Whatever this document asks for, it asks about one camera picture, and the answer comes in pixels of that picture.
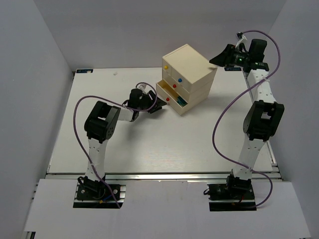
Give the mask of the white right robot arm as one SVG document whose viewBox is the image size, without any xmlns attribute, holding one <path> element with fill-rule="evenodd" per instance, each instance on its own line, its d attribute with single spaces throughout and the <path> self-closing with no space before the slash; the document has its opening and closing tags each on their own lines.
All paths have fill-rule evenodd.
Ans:
<svg viewBox="0 0 319 239">
<path fill-rule="evenodd" d="M 265 143 L 274 136 L 285 107 L 274 98 L 269 77 L 269 67 L 264 60 L 267 41 L 253 39 L 248 50 L 240 42 L 227 44 L 226 48 L 209 62 L 220 67 L 242 67 L 252 96 L 252 106 L 244 122 L 244 144 L 235 167 L 227 177 L 228 189 L 246 190 L 251 185 L 252 169 Z"/>
</svg>

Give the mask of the left blue table label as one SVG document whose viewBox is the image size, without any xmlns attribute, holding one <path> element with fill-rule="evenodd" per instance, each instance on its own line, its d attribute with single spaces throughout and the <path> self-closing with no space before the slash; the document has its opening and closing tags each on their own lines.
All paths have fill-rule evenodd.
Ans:
<svg viewBox="0 0 319 239">
<path fill-rule="evenodd" d="M 87 74 L 87 73 L 92 73 L 93 69 L 77 69 L 76 74 Z"/>
</svg>

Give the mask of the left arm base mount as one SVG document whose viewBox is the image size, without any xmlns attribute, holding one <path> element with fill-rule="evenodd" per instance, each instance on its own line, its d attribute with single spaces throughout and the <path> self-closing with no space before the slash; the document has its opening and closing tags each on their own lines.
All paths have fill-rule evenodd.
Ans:
<svg viewBox="0 0 319 239">
<path fill-rule="evenodd" d="M 92 181 L 87 176 L 77 179 L 73 208 L 78 209 L 119 209 L 124 202 L 126 186 Z"/>
</svg>

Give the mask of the teal long lego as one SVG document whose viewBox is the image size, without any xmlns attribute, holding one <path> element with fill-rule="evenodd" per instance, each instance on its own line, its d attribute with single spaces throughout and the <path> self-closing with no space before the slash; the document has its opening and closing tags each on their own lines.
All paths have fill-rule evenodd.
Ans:
<svg viewBox="0 0 319 239">
<path fill-rule="evenodd" d="M 187 102 L 179 102 L 179 101 L 177 101 L 177 103 L 181 106 L 181 107 L 184 107 L 184 106 L 186 106 L 187 105 Z"/>
</svg>

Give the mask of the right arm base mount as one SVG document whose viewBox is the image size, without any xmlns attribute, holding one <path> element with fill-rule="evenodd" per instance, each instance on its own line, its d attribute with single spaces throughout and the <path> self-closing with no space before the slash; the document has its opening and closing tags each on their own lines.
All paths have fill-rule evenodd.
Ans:
<svg viewBox="0 0 319 239">
<path fill-rule="evenodd" d="M 203 192 L 209 199 L 211 212 L 239 212 L 257 210 L 251 180 L 228 176 L 224 184 L 208 184 Z"/>
</svg>

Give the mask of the cream wooden drawer cabinet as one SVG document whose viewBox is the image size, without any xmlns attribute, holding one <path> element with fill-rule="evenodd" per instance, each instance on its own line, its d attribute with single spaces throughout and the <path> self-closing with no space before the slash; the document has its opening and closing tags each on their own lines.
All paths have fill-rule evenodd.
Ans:
<svg viewBox="0 0 319 239">
<path fill-rule="evenodd" d="M 162 57 L 162 80 L 156 83 L 157 94 L 183 115 L 208 97 L 216 72 L 217 66 L 185 44 Z M 181 107 L 178 97 L 187 105 Z"/>
</svg>

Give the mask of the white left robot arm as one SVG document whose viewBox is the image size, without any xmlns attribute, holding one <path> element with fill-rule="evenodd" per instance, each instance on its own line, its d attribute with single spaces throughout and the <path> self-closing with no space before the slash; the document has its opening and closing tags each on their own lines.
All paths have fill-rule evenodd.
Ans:
<svg viewBox="0 0 319 239">
<path fill-rule="evenodd" d="M 88 137 L 89 157 L 84 180 L 100 182 L 105 178 L 104 163 L 106 147 L 113 136 L 118 121 L 134 122 L 140 112 L 153 114 L 163 108 L 166 102 L 157 97 L 152 90 L 132 89 L 130 96 L 120 106 L 111 106 L 97 101 L 84 123 Z"/>
</svg>

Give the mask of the blue table label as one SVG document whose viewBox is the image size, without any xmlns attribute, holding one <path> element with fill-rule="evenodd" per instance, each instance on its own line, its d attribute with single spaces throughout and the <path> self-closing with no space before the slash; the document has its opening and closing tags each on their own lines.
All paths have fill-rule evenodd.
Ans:
<svg viewBox="0 0 319 239">
<path fill-rule="evenodd" d="M 225 71 L 241 71 L 240 67 L 224 67 Z"/>
<path fill-rule="evenodd" d="M 92 73 L 93 69 L 77 69 L 76 74 L 87 74 L 87 73 Z"/>
</svg>

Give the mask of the right blue table label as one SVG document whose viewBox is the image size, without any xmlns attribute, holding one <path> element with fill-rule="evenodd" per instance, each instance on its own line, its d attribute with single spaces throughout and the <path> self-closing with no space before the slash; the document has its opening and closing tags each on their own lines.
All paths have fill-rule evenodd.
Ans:
<svg viewBox="0 0 319 239">
<path fill-rule="evenodd" d="M 241 71 L 240 67 L 224 67 L 225 71 Z"/>
</svg>

